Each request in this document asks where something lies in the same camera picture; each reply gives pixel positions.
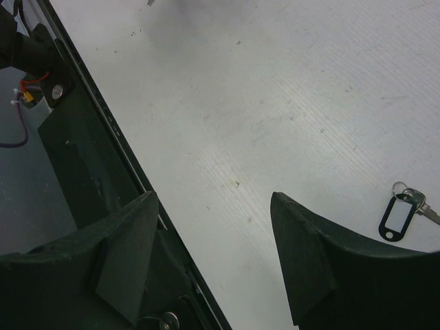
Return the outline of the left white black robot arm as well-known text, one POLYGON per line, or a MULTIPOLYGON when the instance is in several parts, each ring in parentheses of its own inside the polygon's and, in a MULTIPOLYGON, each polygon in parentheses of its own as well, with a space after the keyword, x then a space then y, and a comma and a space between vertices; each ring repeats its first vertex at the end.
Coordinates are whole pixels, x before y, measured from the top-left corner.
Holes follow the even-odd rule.
POLYGON ((14 1, 12 12, 1 5, 1 69, 13 67, 33 76, 46 74, 52 51, 31 32, 22 1, 14 1))

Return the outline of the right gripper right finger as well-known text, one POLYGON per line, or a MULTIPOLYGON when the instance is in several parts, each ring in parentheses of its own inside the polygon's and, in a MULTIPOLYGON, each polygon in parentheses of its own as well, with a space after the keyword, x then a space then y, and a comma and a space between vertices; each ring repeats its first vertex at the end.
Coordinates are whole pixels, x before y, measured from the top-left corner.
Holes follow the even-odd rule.
POLYGON ((272 229, 300 329, 438 329, 439 254, 370 239, 275 192, 272 229))

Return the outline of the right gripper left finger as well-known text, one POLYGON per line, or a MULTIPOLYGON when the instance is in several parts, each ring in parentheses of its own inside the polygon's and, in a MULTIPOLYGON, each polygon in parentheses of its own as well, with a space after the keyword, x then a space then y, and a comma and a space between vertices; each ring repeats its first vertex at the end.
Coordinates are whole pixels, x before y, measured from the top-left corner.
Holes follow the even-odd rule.
POLYGON ((138 321, 158 198, 32 251, 1 257, 2 329, 133 329, 138 321))

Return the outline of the key with black tag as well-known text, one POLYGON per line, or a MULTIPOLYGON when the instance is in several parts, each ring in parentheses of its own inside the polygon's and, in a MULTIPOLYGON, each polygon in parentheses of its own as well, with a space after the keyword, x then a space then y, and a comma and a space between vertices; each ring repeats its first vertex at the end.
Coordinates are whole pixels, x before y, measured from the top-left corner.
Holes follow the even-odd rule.
POLYGON ((439 214, 426 202, 420 190, 396 181, 392 186, 392 197, 379 223, 379 235, 388 242, 401 241, 415 215, 421 215, 439 225, 439 214))

